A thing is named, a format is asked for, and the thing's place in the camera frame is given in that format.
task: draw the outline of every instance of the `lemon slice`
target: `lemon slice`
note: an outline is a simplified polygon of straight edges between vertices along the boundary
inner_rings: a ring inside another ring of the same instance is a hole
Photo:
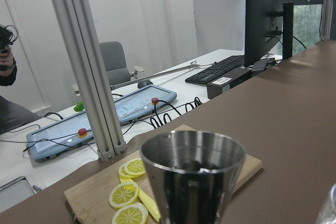
[[[139,195],[139,186],[133,181],[127,181],[117,185],[109,196],[109,203],[112,207],[122,208],[135,201]]]
[[[141,203],[130,204],[120,208],[112,218],[112,224],[145,224],[148,210]]]
[[[138,178],[141,175],[129,175],[125,172],[125,164],[121,165],[118,169],[119,177],[124,179]]]
[[[141,176],[146,173],[143,162],[139,157],[126,162],[123,167],[127,175]]]

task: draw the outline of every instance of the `red emergency stop button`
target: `red emergency stop button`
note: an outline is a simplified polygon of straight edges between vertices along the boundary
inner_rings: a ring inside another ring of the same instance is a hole
[[[157,97],[152,98],[152,105],[158,104],[158,100],[159,99]]]
[[[81,128],[78,130],[78,135],[79,137],[85,137],[88,133],[88,131],[86,130],[86,128]]]

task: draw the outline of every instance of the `person's hand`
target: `person's hand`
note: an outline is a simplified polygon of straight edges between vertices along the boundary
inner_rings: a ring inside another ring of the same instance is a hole
[[[13,52],[11,47],[6,47],[7,52],[0,52],[0,66],[12,66],[14,62]],[[13,69],[8,69],[6,71],[0,71],[1,77],[9,76],[13,72]]]

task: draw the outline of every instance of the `label sticker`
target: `label sticker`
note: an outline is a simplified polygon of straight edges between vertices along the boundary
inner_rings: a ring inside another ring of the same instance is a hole
[[[228,82],[231,79],[232,78],[221,77],[221,78],[215,80],[214,82],[212,82],[212,84],[222,85],[223,83]]]

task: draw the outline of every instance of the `gray office chair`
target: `gray office chair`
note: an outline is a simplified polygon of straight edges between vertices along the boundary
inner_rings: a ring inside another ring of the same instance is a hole
[[[137,79],[136,75],[138,72],[145,70],[142,67],[134,66],[134,71],[129,73],[124,50],[120,42],[110,41],[100,43],[99,45],[110,85],[130,81],[131,77]]]

